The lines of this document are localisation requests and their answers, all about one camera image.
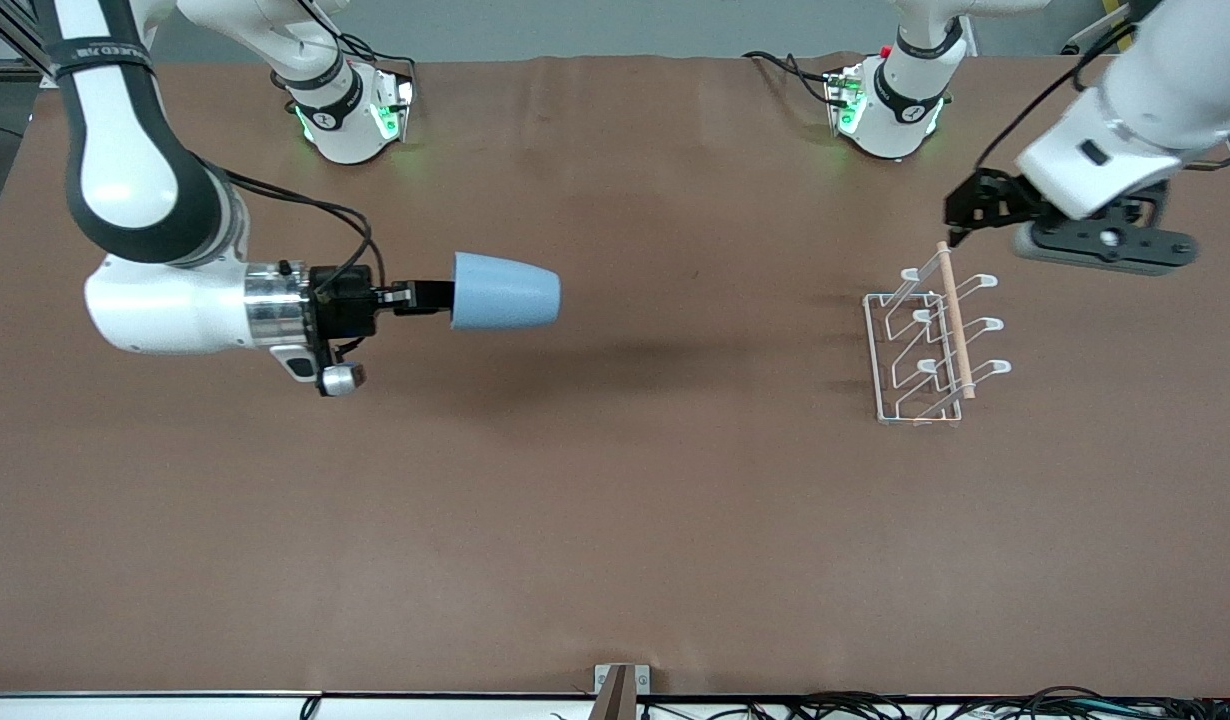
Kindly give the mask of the light blue cup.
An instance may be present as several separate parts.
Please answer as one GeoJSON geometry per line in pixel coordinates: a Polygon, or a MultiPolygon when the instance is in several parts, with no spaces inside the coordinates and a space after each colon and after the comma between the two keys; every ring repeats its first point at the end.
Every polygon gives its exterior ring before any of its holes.
{"type": "Polygon", "coordinates": [[[542,266],[474,252],[451,263],[450,327],[454,331],[510,331],[556,322],[563,302],[558,274],[542,266]]]}

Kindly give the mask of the grey base connector box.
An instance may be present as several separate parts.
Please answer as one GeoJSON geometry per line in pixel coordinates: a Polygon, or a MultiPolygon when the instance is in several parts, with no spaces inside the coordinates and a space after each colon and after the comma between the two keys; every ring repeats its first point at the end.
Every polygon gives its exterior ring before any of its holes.
{"type": "Polygon", "coordinates": [[[863,90],[862,63],[824,74],[824,92],[829,98],[827,118],[834,137],[852,137],[859,128],[867,96],[863,90]]]}
{"type": "Polygon", "coordinates": [[[405,142],[410,110],[415,101],[415,79],[376,70],[373,86],[373,119],[385,142],[405,142]]]}

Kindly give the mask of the brown table cover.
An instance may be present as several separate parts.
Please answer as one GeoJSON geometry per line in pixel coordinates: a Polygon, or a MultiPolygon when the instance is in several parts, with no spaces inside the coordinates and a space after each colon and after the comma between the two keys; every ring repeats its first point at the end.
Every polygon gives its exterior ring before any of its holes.
{"type": "Polygon", "coordinates": [[[1162,278],[975,233],[1004,357],[957,428],[884,427],[861,299],[1066,69],[975,58],[872,161],[736,59],[419,69],[410,142],[309,149],[266,70],[162,66],[181,140],[363,210],[392,278],[456,251],[565,284],[556,324],[379,322],[347,398],[262,351],[125,354],[82,282],[57,92],[0,201],[0,690],[1230,695],[1230,170],[1182,174],[1162,278]]]}

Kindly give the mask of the aluminium frame profile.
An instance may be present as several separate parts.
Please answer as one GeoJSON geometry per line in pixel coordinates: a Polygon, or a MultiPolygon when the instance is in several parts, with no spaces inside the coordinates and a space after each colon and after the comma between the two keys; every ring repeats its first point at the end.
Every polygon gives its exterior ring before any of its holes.
{"type": "Polygon", "coordinates": [[[53,89],[34,0],[0,0],[0,82],[36,82],[53,89]]]}

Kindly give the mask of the metal table edge bracket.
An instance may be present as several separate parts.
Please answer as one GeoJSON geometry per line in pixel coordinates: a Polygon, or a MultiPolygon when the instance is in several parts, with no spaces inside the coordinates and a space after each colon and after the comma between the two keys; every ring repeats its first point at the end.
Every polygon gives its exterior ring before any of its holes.
{"type": "Polygon", "coordinates": [[[595,702],[588,720],[645,720],[641,698],[652,689],[648,663],[600,663],[593,670],[595,702]]]}

